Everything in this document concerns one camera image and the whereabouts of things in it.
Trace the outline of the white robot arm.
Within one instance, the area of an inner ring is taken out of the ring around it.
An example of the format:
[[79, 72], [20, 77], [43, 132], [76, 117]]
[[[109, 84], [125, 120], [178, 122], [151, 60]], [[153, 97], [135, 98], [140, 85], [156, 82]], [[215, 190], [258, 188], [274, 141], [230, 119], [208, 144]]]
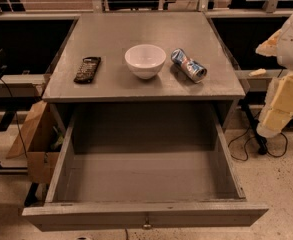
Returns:
[[277, 63], [288, 70], [285, 76], [270, 82], [259, 116], [257, 133], [272, 138], [293, 118], [293, 13], [277, 32], [258, 46], [256, 53], [275, 56]]

